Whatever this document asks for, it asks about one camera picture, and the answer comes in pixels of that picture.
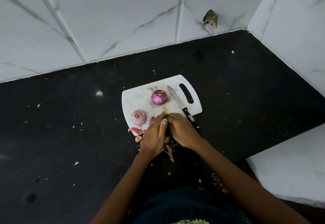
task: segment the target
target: purple onion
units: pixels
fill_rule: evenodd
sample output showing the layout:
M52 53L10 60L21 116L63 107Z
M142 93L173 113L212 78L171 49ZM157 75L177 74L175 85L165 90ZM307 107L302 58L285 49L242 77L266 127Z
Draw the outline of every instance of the purple onion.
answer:
M163 90L155 90L151 95L151 101L156 105L162 105L167 101L167 93Z
M146 119L146 113L140 109L133 111L131 116L131 120L136 126L141 126L142 124L144 124L146 122Z

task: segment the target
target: person's left arm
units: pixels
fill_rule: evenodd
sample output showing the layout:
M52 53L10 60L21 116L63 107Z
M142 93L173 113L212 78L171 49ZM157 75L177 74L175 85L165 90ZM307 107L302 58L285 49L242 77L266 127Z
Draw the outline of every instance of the person's left arm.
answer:
M145 169L163 148L167 127L167 120L163 119L164 115L165 112L152 119L153 123L149 125L146 135L141 141L139 154L136 155L132 165L91 224L120 224L123 221Z

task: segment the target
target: cutting board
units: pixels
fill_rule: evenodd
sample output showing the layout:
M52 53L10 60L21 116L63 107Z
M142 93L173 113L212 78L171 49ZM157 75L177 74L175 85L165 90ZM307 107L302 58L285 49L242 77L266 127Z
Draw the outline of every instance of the cutting board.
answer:
M184 84L190 92L193 99L192 104L187 102L187 98L179 86L180 84ZM164 111L163 108L166 108L168 113L180 113L185 117L184 112L178 106L170 92L167 90L167 85L176 91L183 103L185 103L191 115L196 115L202 112L199 97L197 96L191 84L182 75L176 75L122 92L123 114L129 128L136 127L147 129L149 127L150 118L152 116L156 117L157 115L160 115L161 112ZM155 105L151 101L151 94L157 89L164 90L168 95L167 102L163 105ZM147 115L147 120L141 127L134 125L131 121L131 115L133 111L137 109L143 110Z

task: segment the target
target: black knife handle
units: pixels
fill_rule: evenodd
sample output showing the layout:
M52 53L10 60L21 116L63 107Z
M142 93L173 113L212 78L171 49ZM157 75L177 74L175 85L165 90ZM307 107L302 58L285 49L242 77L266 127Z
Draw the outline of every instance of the black knife handle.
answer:
M198 124L195 122L194 117L189 113L189 111L187 110L187 108L182 109L184 114L186 115L187 119L190 121L190 123L192 124L192 126L194 127L194 129L197 132L202 131L202 128L200 126L198 126Z

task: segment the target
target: kitchen knife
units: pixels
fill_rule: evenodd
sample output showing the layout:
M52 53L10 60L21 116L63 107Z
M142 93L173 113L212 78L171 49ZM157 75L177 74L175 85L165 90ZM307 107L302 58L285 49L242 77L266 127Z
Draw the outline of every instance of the kitchen knife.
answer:
M176 103L178 104L178 106L182 109L182 111L184 112L184 114L186 115L187 119L192 123L193 127L197 130L197 131L201 131L201 127L199 127L196 122L194 117L189 113L185 103L183 103L183 101L181 100L181 98L177 95L176 91L174 91L174 89L170 86L167 85L167 89L169 90L170 94L173 96L173 98L175 99Z

